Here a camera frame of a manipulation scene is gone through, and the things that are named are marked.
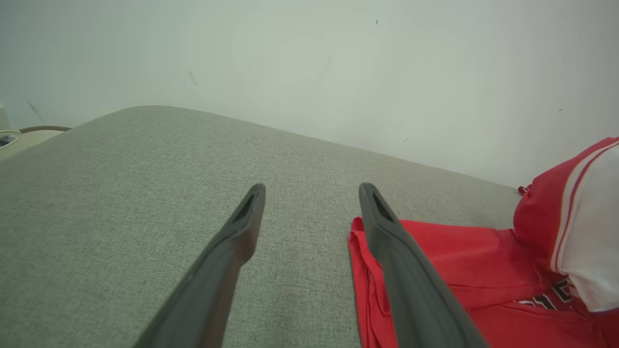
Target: gray fabric surface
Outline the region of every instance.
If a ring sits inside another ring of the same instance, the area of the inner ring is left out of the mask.
[[[224,346],[358,347],[358,185],[401,219],[508,228],[513,188],[223,116],[112,113],[0,162],[0,346],[130,347],[254,183]]]

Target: red garment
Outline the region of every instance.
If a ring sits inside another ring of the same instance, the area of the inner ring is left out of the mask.
[[[521,190],[513,230],[402,225],[491,346],[619,347],[618,173],[619,138],[608,138]],[[361,218],[348,245],[361,343],[397,347]]]

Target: wall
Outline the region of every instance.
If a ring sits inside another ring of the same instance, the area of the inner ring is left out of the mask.
[[[619,135],[618,33],[614,0],[3,0],[0,102],[16,128],[192,108],[518,186]]]

